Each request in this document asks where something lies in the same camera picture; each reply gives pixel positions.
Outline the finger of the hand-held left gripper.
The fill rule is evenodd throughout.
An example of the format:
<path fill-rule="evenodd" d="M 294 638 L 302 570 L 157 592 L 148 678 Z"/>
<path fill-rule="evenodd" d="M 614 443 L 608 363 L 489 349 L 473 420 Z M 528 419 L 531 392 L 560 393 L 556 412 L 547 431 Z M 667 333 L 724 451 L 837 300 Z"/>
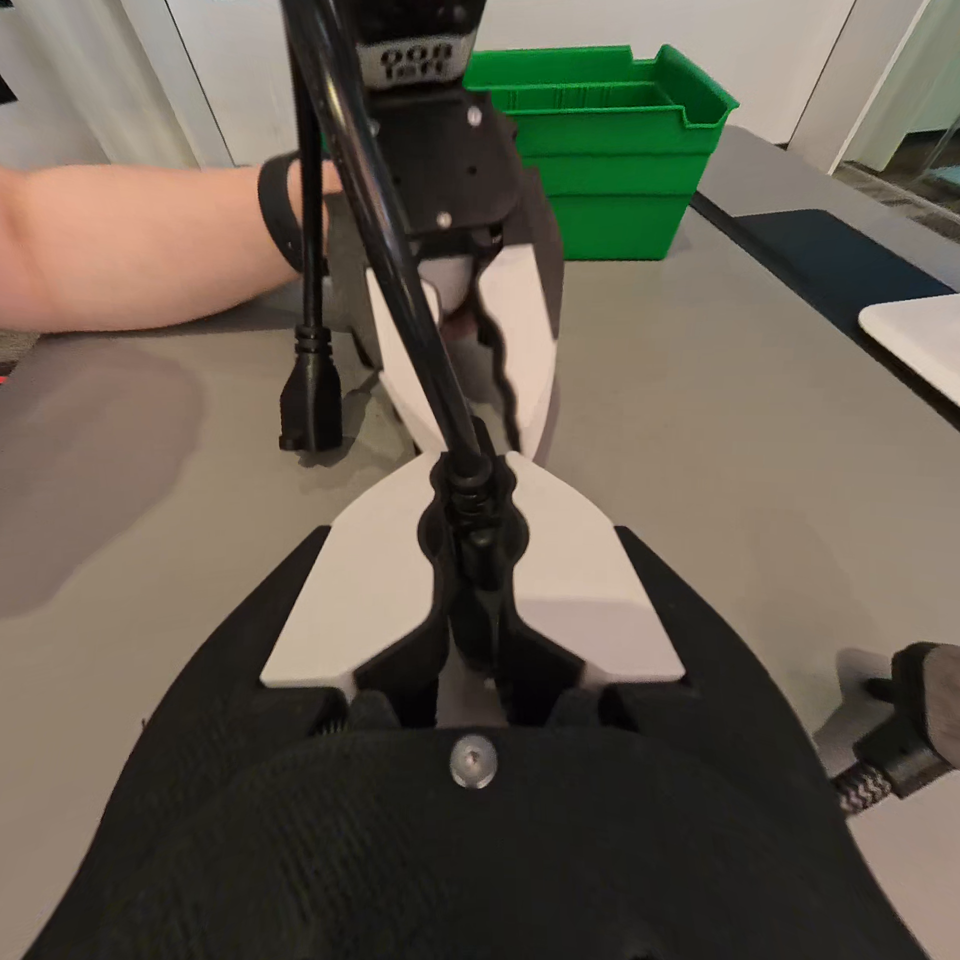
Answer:
<path fill-rule="evenodd" d="M 514 448 L 537 458 L 553 394 L 557 341 L 534 246 L 504 246 L 478 278 L 479 303 L 503 348 L 502 373 L 512 398 Z"/>
<path fill-rule="evenodd" d="M 464 306 L 471 290 L 473 259 L 426 259 L 418 272 L 438 332 L 447 334 L 454 312 Z M 366 268 L 366 289 L 380 350 L 380 383 L 420 451 L 444 451 L 447 445 L 371 267 Z"/>

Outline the dark blue pad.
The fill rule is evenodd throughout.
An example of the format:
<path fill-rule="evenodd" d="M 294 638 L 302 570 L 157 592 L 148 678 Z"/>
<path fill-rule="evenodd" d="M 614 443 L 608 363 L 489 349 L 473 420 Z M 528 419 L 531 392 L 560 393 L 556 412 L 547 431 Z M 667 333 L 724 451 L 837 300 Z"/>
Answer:
<path fill-rule="evenodd" d="M 955 289 L 822 209 L 735 219 L 804 285 L 854 311 L 950 296 Z"/>

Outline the white stand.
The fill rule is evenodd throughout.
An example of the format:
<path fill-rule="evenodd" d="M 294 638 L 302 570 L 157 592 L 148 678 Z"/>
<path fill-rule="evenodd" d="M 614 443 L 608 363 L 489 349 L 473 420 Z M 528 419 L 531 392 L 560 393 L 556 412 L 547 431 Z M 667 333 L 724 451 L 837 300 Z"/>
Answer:
<path fill-rule="evenodd" d="M 959 294 L 874 304 L 858 324 L 937 394 L 959 407 Z"/>

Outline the person's left forearm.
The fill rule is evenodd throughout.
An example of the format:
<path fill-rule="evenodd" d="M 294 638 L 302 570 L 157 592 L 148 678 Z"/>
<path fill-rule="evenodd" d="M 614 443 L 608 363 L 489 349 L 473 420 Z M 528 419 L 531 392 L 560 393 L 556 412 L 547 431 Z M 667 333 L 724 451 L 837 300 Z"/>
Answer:
<path fill-rule="evenodd" d="M 303 222 L 300 165 L 289 189 Z M 261 166 L 3 167 L 2 330 L 163 329 L 294 282 L 260 213 Z"/>

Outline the black wristband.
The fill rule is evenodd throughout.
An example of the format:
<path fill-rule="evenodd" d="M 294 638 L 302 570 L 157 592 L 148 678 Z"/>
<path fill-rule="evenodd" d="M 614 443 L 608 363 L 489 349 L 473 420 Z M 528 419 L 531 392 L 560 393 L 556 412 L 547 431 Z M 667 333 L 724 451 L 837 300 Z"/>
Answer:
<path fill-rule="evenodd" d="M 270 239 L 286 263 L 298 274 L 305 270 L 303 224 L 290 199 L 290 171 L 299 164 L 299 150 L 267 160 L 259 169 L 257 198 Z"/>

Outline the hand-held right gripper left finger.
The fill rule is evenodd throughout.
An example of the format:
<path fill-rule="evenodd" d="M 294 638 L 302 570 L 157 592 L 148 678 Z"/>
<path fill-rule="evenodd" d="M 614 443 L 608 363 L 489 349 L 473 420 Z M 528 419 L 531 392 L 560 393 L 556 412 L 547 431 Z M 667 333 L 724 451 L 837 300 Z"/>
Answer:
<path fill-rule="evenodd" d="M 440 454 L 421 454 L 332 523 L 260 682 L 382 693 L 405 727 L 437 723 L 454 551 Z"/>

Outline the green plastic bin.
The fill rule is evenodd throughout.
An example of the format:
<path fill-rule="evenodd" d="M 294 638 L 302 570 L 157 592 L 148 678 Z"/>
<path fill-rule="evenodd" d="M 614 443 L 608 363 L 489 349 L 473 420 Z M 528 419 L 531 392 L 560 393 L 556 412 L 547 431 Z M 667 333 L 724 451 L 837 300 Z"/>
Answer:
<path fill-rule="evenodd" d="M 664 259 L 738 107 L 668 44 L 482 51 L 463 84 L 515 125 L 568 261 Z"/>

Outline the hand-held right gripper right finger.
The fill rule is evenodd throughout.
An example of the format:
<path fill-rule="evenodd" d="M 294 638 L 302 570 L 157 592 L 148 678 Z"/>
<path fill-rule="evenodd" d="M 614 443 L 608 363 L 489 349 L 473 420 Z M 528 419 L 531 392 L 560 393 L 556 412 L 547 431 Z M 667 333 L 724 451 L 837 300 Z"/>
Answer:
<path fill-rule="evenodd" d="M 512 723 L 545 724 L 569 690 L 674 683 L 683 665 L 614 523 L 589 498 L 510 452 L 511 561 L 496 654 Z"/>

